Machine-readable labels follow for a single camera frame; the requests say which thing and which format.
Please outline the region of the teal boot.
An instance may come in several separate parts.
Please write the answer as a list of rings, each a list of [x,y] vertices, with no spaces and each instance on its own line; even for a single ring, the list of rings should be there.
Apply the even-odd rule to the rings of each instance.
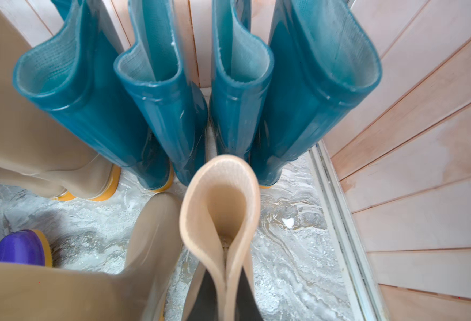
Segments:
[[[134,44],[114,62],[153,135],[188,186],[206,162],[207,103],[189,78],[172,1],[130,1]]]
[[[213,1],[211,124],[217,152],[245,161],[274,68],[270,47],[251,32],[251,1]]]
[[[100,26],[100,1],[56,1],[61,30],[17,61],[15,89],[139,183],[162,192],[170,161],[114,71],[118,52]]]
[[[263,187],[357,107],[379,84],[372,41],[343,1],[277,1],[274,69],[250,153]]]

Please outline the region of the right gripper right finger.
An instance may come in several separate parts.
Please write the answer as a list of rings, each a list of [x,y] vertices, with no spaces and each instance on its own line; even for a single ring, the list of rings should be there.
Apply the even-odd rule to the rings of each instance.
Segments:
[[[244,269],[238,284],[238,291],[235,305],[235,320],[237,321],[263,321],[262,315],[256,304],[254,294],[250,287],[250,282]]]

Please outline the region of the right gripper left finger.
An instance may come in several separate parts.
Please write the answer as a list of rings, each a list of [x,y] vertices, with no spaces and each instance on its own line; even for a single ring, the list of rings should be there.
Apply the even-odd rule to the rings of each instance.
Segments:
[[[214,281],[210,273],[205,270],[202,282],[198,287],[196,296],[188,297],[190,309],[185,314],[185,320],[217,320],[218,300]]]

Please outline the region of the large purple boot front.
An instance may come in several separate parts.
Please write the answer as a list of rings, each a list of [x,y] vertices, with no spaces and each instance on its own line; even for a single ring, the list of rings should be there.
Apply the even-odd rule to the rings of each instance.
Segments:
[[[0,241],[0,262],[51,268],[51,247],[40,230],[16,231]]]

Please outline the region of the large beige boot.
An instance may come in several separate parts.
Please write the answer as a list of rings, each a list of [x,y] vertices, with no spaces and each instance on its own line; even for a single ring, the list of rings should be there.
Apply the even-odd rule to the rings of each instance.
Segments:
[[[0,320],[163,320],[180,208],[171,193],[149,199],[119,274],[0,263]]]

